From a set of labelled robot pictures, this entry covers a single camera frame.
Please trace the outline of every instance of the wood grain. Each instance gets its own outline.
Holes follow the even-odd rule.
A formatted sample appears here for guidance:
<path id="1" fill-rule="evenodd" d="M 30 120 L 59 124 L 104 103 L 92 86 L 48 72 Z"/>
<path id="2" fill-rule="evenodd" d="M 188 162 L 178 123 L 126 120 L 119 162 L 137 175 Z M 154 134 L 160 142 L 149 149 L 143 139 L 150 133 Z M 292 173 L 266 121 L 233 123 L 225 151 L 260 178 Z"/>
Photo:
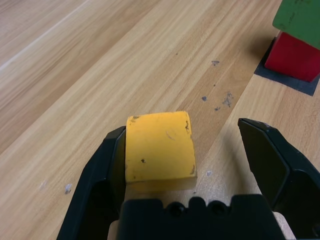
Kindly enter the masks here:
<path id="1" fill-rule="evenodd" d="M 252 77 L 279 0 L 37 2 L 0 4 L 1 239 L 55 239 L 83 167 L 132 115 L 189 112 L 197 194 L 163 193 L 165 204 L 258 190 L 239 115 L 279 128 L 319 169 L 318 91 Z"/>

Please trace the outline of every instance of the black mat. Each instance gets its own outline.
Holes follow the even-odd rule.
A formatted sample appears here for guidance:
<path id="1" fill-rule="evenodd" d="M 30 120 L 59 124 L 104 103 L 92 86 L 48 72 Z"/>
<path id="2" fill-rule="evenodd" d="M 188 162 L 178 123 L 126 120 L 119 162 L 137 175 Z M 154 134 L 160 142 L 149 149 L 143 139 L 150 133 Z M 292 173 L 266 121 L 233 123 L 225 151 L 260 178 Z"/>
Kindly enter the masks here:
<path id="1" fill-rule="evenodd" d="M 284 84 L 284 85 L 286 85 L 290 88 L 293 88 L 295 90 L 298 90 L 299 92 L 302 92 L 304 94 L 308 94 L 310 96 L 313 96 L 315 93 L 315 90 L 317 88 L 320 76 L 318 76 L 312 82 L 307 82 L 307 81 L 302 81 L 297 78 L 287 76 L 287 75 L 284 75 L 284 74 L 281 74 L 281 73 L 278 73 L 278 72 L 275 72 L 275 71 L 272 71 L 272 70 L 265 68 L 266 60 L 269 56 L 269 53 L 271 51 L 271 48 L 272 48 L 275 40 L 276 39 L 273 39 L 273 41 L 271 42 L 271 45 L 269 46 L 268 50 L 264 54 L 258 67 L 254 71 L 254 74 L 259 75 L 263 78 L 270 79 L 270 80 L 276 81 L 278 83 Z"/>

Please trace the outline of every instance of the wooden block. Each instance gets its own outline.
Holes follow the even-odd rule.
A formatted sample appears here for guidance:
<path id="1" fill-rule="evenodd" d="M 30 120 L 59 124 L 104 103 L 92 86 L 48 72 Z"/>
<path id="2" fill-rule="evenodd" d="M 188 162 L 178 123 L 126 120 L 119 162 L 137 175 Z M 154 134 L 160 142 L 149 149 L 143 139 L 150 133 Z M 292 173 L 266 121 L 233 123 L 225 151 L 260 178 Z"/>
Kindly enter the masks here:
<path id="1" fill-rule="evenodd" d="M 187 112 L 131 116 L 126 122 L 125 180 L 140 192 L 194 188 L 197 167 Z"/>
<path id="2" fill-rule="evenodd" d="M 272 25 L 320 50 L 320 0 L 282 0 Z"/>
<path id="3" fill-rule="evenodd" d="M 272 71 L 311 82 L 320 74 L 320 50 L 281 32 L 264 66 Z"/>

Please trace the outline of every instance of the dirt speck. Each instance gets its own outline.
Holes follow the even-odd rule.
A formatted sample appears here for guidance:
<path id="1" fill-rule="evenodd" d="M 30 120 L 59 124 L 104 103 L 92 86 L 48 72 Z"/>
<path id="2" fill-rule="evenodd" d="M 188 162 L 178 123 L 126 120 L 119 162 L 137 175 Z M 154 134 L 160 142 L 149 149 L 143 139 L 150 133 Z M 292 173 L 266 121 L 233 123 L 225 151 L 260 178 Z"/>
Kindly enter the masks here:
<path id="1" fill-rule="evenodd" d="M 213 66 L 217 66 L 220 62 L 217 60 L 211 61 L 211 63 L 213 64 Z"/>
<path id="2" fill-rule="evenodd" d="M 226 97 L 224 98 L 222 104 L 228 106 L 229 108 L 231 107 L 231 103 L 232 103 L 232 99 L 234 99 L 234 97 L 232 96 L 231 92 L 227 92 L 226 93 Z"/>
<path id="3" fill-rule="evenodd" d="M 72 184 L 71 184 L 71 183 L 65 185 L 65 187 L 64 187 L 64 194 L 66 194 L 66 195 L 69 194 L 69 193 L 71 192 L 71 187 L 72 187 Z"/>
<path id="4" fill-rule="evenodd" d="M 195 173 L 195 170 L 196 170 L 196 165 L 193 165 L 190 175 L 193 175 Z"/>

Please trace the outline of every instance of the dark stain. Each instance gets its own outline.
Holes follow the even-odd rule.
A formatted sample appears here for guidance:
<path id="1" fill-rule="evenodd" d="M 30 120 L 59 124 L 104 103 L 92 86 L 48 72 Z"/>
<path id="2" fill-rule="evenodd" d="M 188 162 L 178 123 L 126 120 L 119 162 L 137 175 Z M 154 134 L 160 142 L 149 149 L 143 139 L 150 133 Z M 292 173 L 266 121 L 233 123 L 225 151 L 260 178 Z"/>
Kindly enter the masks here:
<path id="1" fill-rule="evenodd" d="M 291 15 L 291 17 L 289 18 L 289 25 L 291 24 L 291 22 L 292 22 L 292 20 L 294 19 L 295 15 L 296 15 L 296 13 L 293 12 L 292 15 Z"/>
<path id="2" fill-rule="evenodd" d="M 228 106 L 229 108 L 231 107 L 231 103 L 232 103 L 232 99 L 234 99 L 234 97 L 232 96 L 231 92 L 227 92 L 226 93 L 226 97 L 224 98 L 222 104 Z"/>
<path id="3" fill-rule="evenodd" d="M 220 62 L 219 62 L 219 61 L 214 60 L 214 61 L 211 61 L 211 63 L 213 64 L 213 66 L 217 66 Z"/>
<path id="4" fill-rule="evenodd" d="M 136 119 L 140 118 L 140 116 L 133 116 L 132 119 L 130 120 L 131 123 L 135 123 Z"/>
<path id="5" fill-rule="evenodd" d="M 196 170 L 196 165 L 193 165 L 192 170 L 191 170 L 191 172 L 190 172 L 190 175 L 194 174 L 194 173 L 195 173 L 195 170 Z"/>
<path id="6" fill-rule="evenodd" d="M 279 24 L 279 28 L 285 30 L 287 27 L 286 27 L 286 25 L 284 25 L 283 23 L 280 23 L 280 24 Z"/>
<path id="7" fill-rule="evenodd" d="M 185 121 L 186 126 L 185 126 L 185 130 L 187 131 L 187 133 L 189 133 L 189 123 L 188 121 Z"/>

